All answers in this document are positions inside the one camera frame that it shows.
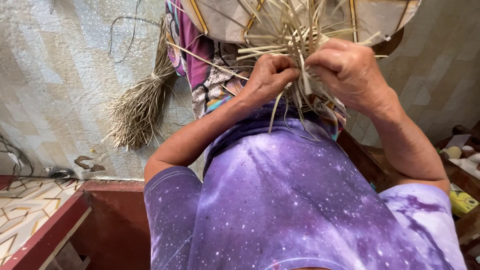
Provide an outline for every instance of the finger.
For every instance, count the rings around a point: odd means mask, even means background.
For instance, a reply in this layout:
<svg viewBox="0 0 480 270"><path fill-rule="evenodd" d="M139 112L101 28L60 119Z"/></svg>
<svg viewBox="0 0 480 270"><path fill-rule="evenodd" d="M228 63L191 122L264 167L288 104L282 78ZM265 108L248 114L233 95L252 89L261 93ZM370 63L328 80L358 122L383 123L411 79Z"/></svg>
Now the finger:
<svg viewBox="0 0 480 270"><path fill-rule="evenodd" d="M346 51L351 47L352 44L354 45L355 43L346 41L344 39L331 38L327 42L320 45L320 47L317 50L336 49L336 50Z"/></svg>
<svg viewBox="0 0 480 270"><path fill-rule="evenodd" d="M336 49L318 50L305 60L305 66L321 65L340 72L346 66L346 52Z"/></svg>
<svg viewBox="0 0 480 270"><path fill-rule="evenodd" d="M282 72L273 75L275 82L284 88L288 83L295 81L300 76L300 69L298 68L287 68Z"/></svg>
<svg viewBox="0 0 480 270"><path fill-rule="evenodd" d="M276 70L284 70L284 69L287 69L287 68L294 68L295 67L295 63L288 56L275 55L275 56L272 56L271 59L272 59L272 64L273 64L273 66L275 67Z"/></svg>
<svg viewBox="0 0 480 270"><path fill-rule="evenodd" d="M319 65L311 66L310 68L322 79L330 90L338 88L340 82L332 70Z"/></svg>

